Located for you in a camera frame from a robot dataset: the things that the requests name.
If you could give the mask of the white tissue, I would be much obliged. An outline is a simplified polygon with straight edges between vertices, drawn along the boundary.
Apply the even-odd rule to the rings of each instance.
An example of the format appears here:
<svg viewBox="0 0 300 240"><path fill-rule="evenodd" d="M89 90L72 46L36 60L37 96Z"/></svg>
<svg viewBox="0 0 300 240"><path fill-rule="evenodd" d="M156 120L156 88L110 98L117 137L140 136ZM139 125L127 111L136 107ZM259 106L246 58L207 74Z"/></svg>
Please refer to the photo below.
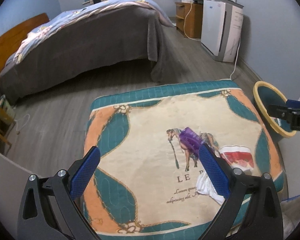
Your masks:
<svg viewBox="0 0 300 240"><path fill-rule="evenodd" d="M196 192L201 195L209 196L219 205L222 205L225 200L223 196L217 193L206 171L203 171L198 176L196 183Z"/></svg>

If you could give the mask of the red white paper cup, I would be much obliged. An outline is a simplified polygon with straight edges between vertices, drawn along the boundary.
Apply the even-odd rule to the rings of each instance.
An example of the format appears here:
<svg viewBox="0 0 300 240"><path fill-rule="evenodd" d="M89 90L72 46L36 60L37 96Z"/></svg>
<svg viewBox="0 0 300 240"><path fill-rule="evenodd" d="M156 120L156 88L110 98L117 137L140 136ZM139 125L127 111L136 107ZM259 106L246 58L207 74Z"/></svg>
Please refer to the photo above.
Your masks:
<svg viewBox="0 0 300 240"><path fill-rule="evenodd" d="M219 154L232 168L250 173L254 170L253 156L248 147L223 146L219 149Z"/></svg>

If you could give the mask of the purple plastic wrapper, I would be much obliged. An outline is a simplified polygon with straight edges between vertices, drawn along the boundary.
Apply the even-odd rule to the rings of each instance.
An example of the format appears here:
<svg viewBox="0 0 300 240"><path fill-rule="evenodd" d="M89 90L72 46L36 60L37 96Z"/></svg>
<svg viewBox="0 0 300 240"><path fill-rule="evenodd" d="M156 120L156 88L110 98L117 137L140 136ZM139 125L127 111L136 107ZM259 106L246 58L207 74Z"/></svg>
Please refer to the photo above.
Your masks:
<svg viewBox="0 0 300 240"><path fill-rule="evenodd" d="M192 152L194 157L199 159L199 149L205 144L205 141L189 127L181 131L179 139Z"/></svg>

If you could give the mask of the yellow rimmed teal trash bin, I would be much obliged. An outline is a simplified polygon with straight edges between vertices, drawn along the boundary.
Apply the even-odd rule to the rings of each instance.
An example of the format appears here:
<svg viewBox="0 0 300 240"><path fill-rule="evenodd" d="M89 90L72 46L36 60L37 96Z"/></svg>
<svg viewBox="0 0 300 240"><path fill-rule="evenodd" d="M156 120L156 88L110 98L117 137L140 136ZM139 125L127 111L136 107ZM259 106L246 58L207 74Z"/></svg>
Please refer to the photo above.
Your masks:
<svg viewBox="0 0 300 240"><path fill-rule="evenodd" d="M275 144L283 138L291 138L296 135L296 131L291 130L286 120L274 118L268 114L269 105L286 105L287 98L282 92L270 83L257 81L253 87L253 96L253 104Z"/></svg>

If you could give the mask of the white air purifier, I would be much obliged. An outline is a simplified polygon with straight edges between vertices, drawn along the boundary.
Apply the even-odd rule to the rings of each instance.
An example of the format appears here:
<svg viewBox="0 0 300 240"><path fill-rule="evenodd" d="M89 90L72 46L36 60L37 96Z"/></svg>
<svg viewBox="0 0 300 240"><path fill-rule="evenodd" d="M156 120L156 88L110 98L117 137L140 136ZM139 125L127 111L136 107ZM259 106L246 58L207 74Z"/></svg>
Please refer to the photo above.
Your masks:
<svg viewBox="0 0 300 240"><path fill-rule="evenodd" d="M215 61L235 61L243 18L241 4L230 0L204 0L200 41Z"/></svg>

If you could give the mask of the teal orange horse cushion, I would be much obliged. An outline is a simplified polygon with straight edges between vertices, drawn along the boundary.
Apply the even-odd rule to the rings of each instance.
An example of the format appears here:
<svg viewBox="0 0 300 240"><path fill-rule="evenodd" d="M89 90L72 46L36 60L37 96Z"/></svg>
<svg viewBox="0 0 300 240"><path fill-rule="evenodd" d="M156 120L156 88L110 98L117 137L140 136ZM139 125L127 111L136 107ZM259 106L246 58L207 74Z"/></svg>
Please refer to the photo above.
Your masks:
<svg viewBox="0 0 300 240"><path fill-rule="evenodd" d="M83 214L101 239L198 239L221 205L196 192L200 161L180 141L189 127L220 157L251 150L254 170L277 191L285 174L257 110L230 80L166 85L103 96L91 105L84 148L101 161L83 194Z"/></svg>

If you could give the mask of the wooden nightstand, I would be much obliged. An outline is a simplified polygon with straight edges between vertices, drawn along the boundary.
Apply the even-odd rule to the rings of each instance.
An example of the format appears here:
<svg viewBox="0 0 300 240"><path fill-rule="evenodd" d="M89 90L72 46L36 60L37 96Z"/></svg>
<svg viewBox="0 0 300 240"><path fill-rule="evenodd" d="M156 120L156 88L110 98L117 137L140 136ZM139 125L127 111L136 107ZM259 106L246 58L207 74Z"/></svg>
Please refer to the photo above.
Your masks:
<svg viewBox="0 0 300 240"><path fill-rule="evenodd" d="M200 39L202 34L203 5L175 2L176 28L185 36Z"/></svg>

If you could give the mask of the wooden headboard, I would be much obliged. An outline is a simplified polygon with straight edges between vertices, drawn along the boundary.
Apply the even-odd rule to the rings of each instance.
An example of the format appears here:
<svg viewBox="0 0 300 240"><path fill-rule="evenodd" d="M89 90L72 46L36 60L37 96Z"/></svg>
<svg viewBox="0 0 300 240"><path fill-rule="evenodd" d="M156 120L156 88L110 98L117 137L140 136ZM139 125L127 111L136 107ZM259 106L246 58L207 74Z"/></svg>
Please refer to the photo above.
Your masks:
<svg viewBox="0 0 300 240"><path fill-rule="evenodd" d="M46 13L39 14L19 23L0 36L0 73L5 67L7 59L15 53L27 34L34 28L49 22Z"/></svg>

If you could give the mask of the bed with grey blanket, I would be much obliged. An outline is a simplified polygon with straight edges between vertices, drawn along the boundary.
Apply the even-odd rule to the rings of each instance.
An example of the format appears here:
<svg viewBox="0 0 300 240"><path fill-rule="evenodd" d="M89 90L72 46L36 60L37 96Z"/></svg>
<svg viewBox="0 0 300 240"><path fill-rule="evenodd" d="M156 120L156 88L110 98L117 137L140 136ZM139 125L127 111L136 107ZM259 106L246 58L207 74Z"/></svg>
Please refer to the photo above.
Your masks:
<svg viewBox="0 0 300 240"><path fill-rule="evenodd" d="M152 80L162 82L177 64L163 31L171 26L153 0L107 0L62 12L9 52L0 90L13 103L83 72L139 59L151 61Z"/></svg>

